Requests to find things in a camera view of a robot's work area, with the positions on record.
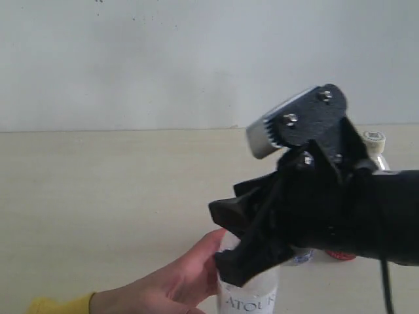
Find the yellow sleeved forearm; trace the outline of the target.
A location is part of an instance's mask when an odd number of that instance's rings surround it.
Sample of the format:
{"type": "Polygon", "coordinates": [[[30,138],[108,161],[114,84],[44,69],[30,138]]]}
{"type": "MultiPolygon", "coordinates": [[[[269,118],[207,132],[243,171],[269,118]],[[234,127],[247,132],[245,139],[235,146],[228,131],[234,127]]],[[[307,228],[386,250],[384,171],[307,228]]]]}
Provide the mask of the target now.
{"type": "Polygon", "coordinates": [[[36,298],[32,301],[27,314],[89,314],[90,301],[94,292],[68,302],[57,302],[50,298],[36,298]]]}

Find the bare human hand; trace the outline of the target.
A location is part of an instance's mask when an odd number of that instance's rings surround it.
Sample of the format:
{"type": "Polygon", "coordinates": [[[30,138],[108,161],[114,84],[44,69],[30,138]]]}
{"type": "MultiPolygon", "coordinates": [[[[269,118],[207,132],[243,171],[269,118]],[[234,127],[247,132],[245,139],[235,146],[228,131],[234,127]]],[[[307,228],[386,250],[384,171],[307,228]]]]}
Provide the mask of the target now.
{"type": "Polygon", "coordinates": [[[201,313],[198,305],[217,294],[213,255],[224,229],[207,233],[185,254],[166,266],[127,284],[95,293],[90,313],[201,313]]]}

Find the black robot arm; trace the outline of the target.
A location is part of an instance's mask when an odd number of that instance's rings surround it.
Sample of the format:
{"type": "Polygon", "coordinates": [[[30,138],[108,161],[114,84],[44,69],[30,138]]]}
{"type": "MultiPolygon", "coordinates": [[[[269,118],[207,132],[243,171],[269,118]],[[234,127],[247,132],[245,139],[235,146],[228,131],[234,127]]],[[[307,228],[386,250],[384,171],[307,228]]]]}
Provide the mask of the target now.
{"type": "Polygon", "coordinates": [[[304,149],[312,165],[303,166],[302,149],[292,149],[275,172],[210,203],[214,223],[239,239],[215,255],[221,279],[242,287],[304,248],[417,265],[418,172],[377,171],[364,146],[343,166],[314,141],[304,149]]]}

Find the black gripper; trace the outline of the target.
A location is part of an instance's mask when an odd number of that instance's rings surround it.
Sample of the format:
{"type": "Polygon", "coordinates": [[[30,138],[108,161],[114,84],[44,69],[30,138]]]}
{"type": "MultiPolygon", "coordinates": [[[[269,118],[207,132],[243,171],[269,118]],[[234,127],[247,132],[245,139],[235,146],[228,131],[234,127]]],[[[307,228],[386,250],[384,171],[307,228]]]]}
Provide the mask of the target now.
{"type": "Polygon", "coordinates": [[[212,221],[242,237],[224,238],[215,253],[220,279],[243,287],[261,273],[314,248],[373,257],[371,199],[363,191],[373,163],[363,141],[334,156],[316,142],[290,150],[274,172],[237,183],[234,197],[208,204],[212,221]]]}

